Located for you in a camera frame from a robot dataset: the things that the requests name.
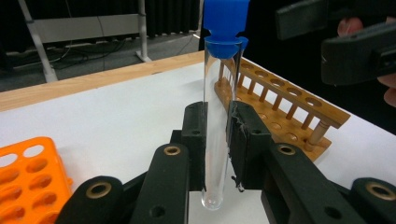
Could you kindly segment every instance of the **brass insert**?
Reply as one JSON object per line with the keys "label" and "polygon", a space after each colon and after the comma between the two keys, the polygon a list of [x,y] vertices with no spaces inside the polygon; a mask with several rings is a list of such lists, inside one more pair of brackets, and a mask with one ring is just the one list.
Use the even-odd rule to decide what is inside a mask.
{"label": "brass insert", "polygon": [[166,147],[163,152],[167,156],[176,156],[178,153],[180,153],[180,148],[179,147]]}
{"label": "brass insert", "polygon": [[386,201],[396,200],[396,193],[382,184],[369,182],[367,183],[366,188],[371,194],[373,194],[377,198]]}
{"label": "brass insert", "polygon": [[90,199],[98,199],[106,196],[111,191],[111,184],[105,181],[99,181],[92,184],[86,192]]}
{"label": "brass insert", "polygon": [[277,148],[277,150],[285,155],[292,156],[296,154],[296,150],[292,147],[285,147],[285,146],[280,146]]}

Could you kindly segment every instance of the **blue cap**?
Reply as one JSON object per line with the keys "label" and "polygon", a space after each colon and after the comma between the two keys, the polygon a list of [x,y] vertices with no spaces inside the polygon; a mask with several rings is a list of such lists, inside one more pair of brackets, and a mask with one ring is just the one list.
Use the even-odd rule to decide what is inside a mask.
{"label": "blue cap", "polygon": [[205,0],[204,27],[211,36],[205,38],[211,55],[228,59],[235,55],[241,44],[242,49],[248,44],[244,37],[235,37],[245,31],[249,0]]}

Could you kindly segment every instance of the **hand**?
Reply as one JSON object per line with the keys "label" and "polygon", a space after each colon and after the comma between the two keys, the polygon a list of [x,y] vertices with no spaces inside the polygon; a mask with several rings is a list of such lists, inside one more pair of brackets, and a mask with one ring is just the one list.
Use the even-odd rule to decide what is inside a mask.
{"label": "hand", "polygon": [[[396,21],[396,18],[387,17],[386,22]],[[359,18],[346,18],[338,24],[337,33],[340,36],[350,35],[363,29],[363,23]],[[396,74],[379,77],[378,81],[389,87],[384,94],[384,100],[389,105],[396,107]]]}

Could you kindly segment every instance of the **wooden table edge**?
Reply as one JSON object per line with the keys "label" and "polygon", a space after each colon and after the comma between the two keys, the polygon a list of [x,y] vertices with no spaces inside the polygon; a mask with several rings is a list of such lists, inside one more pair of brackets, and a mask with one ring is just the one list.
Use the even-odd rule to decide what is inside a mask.
{"label": "wooden table edge", "polygon": [[122,68],[107,70],[81,77],[73,77],[14,91],[0,92],[0,112],[21,106],[32,105],[61,96],[100,88],[122,81],[155,75],[180,67],[201,63],[204,52],[179,55],[149,63],[140,63]]}

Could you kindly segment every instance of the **test tube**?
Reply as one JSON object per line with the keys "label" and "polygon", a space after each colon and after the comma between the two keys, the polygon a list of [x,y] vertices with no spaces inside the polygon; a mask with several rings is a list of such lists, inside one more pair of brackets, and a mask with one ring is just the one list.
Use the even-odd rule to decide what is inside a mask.
{"label": "test tube", "polygon": [[242,41],[217,42],[205,40],[205,93],[207,103],[205,189],[202,204],[218,210],[223,202],[231,133],[230,114],[236,95]]}

